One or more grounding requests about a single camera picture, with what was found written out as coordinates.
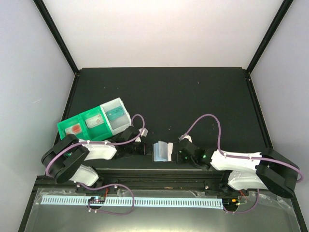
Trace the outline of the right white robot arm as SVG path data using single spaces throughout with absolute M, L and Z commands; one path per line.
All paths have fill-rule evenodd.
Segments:
M 229 171 L 228 178 L 219 183 L 225 195 L 235 190 L 266 189 L 278 196 L 292 198 L 301 176 L 299 167 L 272 148 L 255 153 L 236 153 L 217 148 L 202 149 L 188 139 L 173 144 L 170 161 L 189 163 L 208 171 Z

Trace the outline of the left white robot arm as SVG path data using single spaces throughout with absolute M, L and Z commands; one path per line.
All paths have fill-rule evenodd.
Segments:
M 98 193 L 103 189 L 104 182 L 95 168 L 85 166 L 83 162 L 120 159 L 137 152 L 140 145 L 144 155 L 145 145 L 141 143 L 141 137 L 146 135 L 146 128 L 137 129 L 134 126 L 129 126 L 111 141 L 86 141 L 69 134 L 43 155 L 41 163 L 45 174 L 56 183 L 81 182 L 93 193 Z

